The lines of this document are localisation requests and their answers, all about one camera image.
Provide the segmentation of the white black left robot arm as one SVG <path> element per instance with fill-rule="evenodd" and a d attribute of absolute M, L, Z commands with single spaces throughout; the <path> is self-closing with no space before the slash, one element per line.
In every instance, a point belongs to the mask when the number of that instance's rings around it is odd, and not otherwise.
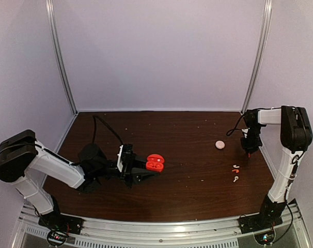
<path fill-rule="evenodd" d="M 119 147 L 117 159 L 108 160 L 96 143 L 87 144 L 79 153 L 79 162 L 71 162 L 39 142 L 32 130 L 25 130 L 0 143 L 0 180 L 12 184 L 54 229 L 61 229 L 65 217 L 57 210 L 57 201 L 35 183 L 29 170 L 40 171 L 69 187 L 90 193 L 100 178 L 117 178 L 131 187 L 158 176 L 165 159 L 159 154 L 141 158 L 131 144 Z"/>

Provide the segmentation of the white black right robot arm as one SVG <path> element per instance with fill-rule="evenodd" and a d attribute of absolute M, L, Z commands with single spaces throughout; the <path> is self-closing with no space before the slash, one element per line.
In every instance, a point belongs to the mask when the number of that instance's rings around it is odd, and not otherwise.
<path fill-rule="evenodd" d="M 247 110 L 243 115 L 246 129 L 241 138 L 246 154 L 252 154 L 262 146 L 261 128 L 267 125 L 280 126 L 282 158 L 275 181 L 265 196 L 256 224 L 267 228 L 284 211 L 288 193 L 296 178 L 301 160 L 312 143 L 312 129 L 304 107 L 283 105 L 278 108 L 256 108 Z"/>

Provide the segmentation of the red round earbud charging case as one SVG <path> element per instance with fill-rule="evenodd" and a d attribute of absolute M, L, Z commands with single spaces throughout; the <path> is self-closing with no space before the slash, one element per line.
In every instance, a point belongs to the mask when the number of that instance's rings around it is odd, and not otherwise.
<path fill-rule="evenodd" d="M 161 173 L 164 170 L 165 159 L 159 154 L 151 154 L 147 157 L 146 169 Z"/>

